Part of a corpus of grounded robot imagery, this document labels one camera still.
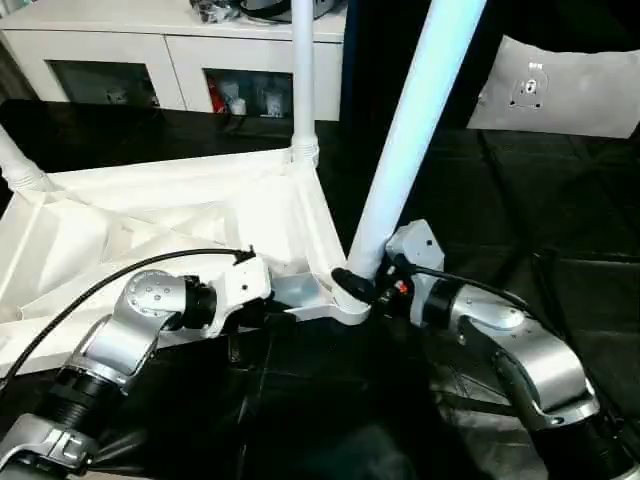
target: robotic arm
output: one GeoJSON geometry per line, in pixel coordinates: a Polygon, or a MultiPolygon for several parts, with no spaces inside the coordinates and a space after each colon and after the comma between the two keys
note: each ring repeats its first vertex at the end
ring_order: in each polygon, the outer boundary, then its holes
{"type": "Polygon", "coordinates": [[[580,359],[524,302],[420,273],[416,266],[440,269],[443,260],[424,221],[400,228],[386,252],[394,266],[382,298],[395,297],[411,323],[453,336],[493,367],[551,478],[640,479],[580,359]]]}
{"type": "Polygon", "coordinates": [[[90,329],[34,413],[20,416],[0,442],[0,480],[83,474],[163,330],[217,336],[229,315],[270,294],[266,264],[255,256],[212,286],[159,270],[135,274],[113,313],[90,329]]]}

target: cabinet door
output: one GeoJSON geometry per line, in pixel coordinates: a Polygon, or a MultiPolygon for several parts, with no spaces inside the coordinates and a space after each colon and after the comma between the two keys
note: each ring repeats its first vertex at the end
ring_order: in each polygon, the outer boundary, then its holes
{"type": "MultiPolygon", "coordinates": [[[[187,110],[285,118],[294,114],[292,42],[167,37],[167,45],[187,110]]],[[[314,57],[315,118],[338,120],[342,45],[315,43],[314,57]]]]}
{"type": "Polygon", "coordinates": [[[35,30],[3,33],[41,100],[184,110],[162,35],[35,30]]]}

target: white plastic stand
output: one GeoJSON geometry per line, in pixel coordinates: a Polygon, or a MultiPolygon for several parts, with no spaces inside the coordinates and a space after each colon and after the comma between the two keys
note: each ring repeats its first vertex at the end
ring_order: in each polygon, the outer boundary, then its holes
{"type": "Polygon", "coordinates": [[[7,131],[0,126],[0,169],[9,188],[20,190],[51,191],[53,184],[46,173],[25,157],[7,131]]]}
{"type": "MultiPolygon", "coordinates": [[[[431,5],[349,257],[360,276],[373,278],[380,264],[484,3],[431,5]]],[[[184,248],[252,246],[269,265],[276,299],[300,320],[330,316],[353,325],[366,318],[368,306],[331,278],[347,261],[315,171],[312,18],[312,0],[294,0],[290,149],[47,176],[0,130],[0,167],[20,193],[0,221],[0,374],[90,285],[141,258],[184,248]]],[[[156,267],[214,281],[229,260],[191,257],[156,267]]],[[[72,314],[21,373],[59,366],[112,310],[126,280],[72,314]]],[[[196,337],[168,333],[160,346],[196,337]]]]}
{"type": "MultiPolygon", "coordinates": [[[[387,135],[347,268],[373,279],[442,115],[486,0],[433,0],[387,135]]],[[[366,305],[336,290],[340,307],[366,305]]]]}
{"type": "Polygon", "coordinates": [[[293,161],[318,166],[318,137],[314,125],[313,0],[293,0],[293,161]]]}

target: black cloth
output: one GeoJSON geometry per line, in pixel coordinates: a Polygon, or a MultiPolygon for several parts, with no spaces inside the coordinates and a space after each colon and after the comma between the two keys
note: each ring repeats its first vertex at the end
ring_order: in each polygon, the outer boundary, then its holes
{"type": "MultiPolygon", "coordinates": [[[[3,104],[0,122],[51,172],[281,148],[291,135],[275,119],[22,101],[3,104]]],[[[348,250],[379,142],[328,122],[318,135],[318,175],[348,250]]],[[[634,141],[439,129],[402,218],[429,221],[447,270],[512,290],[563,330],[630,443],[640,416],[638,153],[634,141]]],[[[406,321],[324,319],[166,349],[106,432],[96,468],[154,478],[237,478],[241,469],[243,478],[500,478],[535,463],[526,435],[442,420],[429,391],[439,364],[492,382],[468,352],[406,321]]],[[[0,430],[51,376],[20,377],[0,430]]]]}

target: white pole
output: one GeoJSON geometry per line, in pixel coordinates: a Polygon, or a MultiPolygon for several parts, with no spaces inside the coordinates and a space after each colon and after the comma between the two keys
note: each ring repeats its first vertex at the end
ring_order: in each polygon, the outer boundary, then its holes
{"type": "Polygon", "coordinates": [[[431,2],[349,253],[357,275],[372,279],[380,266],[485,3],[431,2]]]}
{"type": "Polygon", "coordinates": [[[0,126],[0,169],[11,190],[51,190],[47,175],[24,156],[7,131],[0,126]]]}
{"type": "Polygon", "coordinates": [[[293,161],[318,165],[318,137],[314,125],[313,8],[314,0],[293,0],[293,161]]]}

